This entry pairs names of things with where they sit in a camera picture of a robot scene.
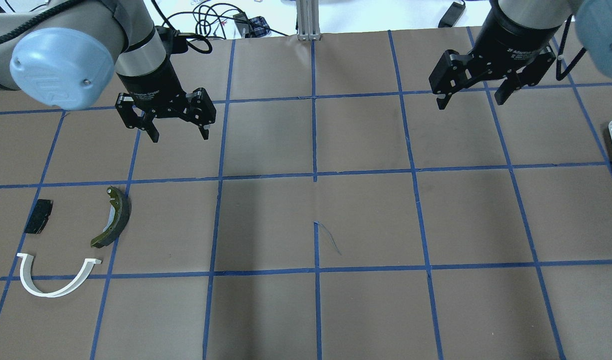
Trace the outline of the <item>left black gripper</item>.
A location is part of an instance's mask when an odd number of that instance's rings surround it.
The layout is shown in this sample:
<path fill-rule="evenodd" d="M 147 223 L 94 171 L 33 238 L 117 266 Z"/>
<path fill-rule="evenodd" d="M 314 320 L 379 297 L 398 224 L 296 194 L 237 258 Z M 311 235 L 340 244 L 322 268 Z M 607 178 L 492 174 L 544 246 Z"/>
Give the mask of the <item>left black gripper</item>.
<path fill-rule="evenodd" d="M 178 117 L 197 125 L 201 137 L 208 140 L 210 125 L 216 121 L 216 107 L 205 88 L 186 92 L 170 61 L 144 75 L 118 77 L 126 92 L 118 95 L 115 107 L 125 126 L 142 126 L 151 141 L 157 143 L 155 117 Z M 132 107 L 143 111 L 143 116 L 137 116 Z"/>

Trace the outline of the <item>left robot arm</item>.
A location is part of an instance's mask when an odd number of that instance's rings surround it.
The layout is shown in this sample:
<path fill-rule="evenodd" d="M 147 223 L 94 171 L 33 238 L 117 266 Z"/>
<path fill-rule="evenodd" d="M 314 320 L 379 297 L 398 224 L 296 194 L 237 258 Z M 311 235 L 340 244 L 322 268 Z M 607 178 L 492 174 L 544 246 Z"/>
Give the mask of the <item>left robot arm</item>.
<path fill-rule="evenodd" d="M 153 121 L 178 118 L 206 140 L 216 107 L 206 89 L 184 91 L 171 63 L 193 39 L 207 42 L 167 20 L 156 25 L 141 0 L 50 0 L 40 10 L 0 13 L 0 92 L 79 111 L 117 76 L 125 92 L 114 107 L 126 128 L 158 142 Z"/>

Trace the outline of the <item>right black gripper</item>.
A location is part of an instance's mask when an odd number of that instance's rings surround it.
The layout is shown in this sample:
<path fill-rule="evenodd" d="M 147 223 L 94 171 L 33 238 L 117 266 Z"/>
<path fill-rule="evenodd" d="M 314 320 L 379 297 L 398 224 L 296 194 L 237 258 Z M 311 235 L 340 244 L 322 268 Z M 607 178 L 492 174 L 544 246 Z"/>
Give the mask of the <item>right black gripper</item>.
<path fill-rule="evenodd" d="M 556 31 L 520 23 L 505 10 L 491 10 L 472 50 L 446 50 L 429 75 L 438 109 L 445 110 L 455 93 L 484 81 L 503 81 L 496 91 L 500 106 L 522 87 L 538 85 L 555 62 L 549 43 Z"/>

